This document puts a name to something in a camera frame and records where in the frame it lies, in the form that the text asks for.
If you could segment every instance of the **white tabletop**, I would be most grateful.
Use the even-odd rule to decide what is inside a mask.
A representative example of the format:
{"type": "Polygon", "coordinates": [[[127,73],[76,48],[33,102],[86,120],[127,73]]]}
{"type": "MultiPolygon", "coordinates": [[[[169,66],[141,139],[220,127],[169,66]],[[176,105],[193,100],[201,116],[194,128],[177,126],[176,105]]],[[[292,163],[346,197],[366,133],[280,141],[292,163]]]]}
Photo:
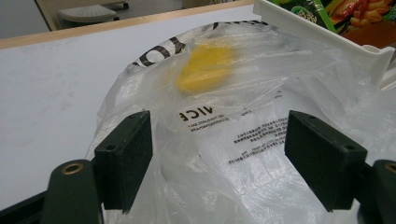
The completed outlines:
{"type": "Polygon", "coordinates": [[[215,21],[260,20],[252,6],[0,50],[0,210],[46,190],[83,159],[118,74],[164,40],[215,21]]]}

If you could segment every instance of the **clear plastic bag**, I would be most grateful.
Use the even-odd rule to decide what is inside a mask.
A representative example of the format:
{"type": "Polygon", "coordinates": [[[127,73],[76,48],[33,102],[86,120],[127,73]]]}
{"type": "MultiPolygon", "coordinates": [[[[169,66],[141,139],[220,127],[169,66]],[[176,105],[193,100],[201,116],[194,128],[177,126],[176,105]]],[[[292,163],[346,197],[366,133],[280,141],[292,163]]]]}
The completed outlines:
{"type": "Polygon", "coordinates": [[[283,144],[292,109],[363,144],[369,161],[395,158],[392,91],[372,86],[341,49],[263,22],[217,22],[164,41],[127,66],[99,112],[87,158],[141,110],[151,112],[154,145],[131,212],[106,211],[106,222],[356,222],[356,203],[326,212],[283,144]]]}

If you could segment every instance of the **yellow object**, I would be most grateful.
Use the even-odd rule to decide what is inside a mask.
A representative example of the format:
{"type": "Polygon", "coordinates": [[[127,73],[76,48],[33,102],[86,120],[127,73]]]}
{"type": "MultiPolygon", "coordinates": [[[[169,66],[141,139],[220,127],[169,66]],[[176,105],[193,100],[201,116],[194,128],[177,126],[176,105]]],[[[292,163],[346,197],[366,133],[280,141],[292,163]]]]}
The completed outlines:
{"type": "Polygon", "coordinates": [[[199,93],[222,84],[231,73],[235,49],[213,44],[197,45],[176,80],[184,92],[199,93]]]}

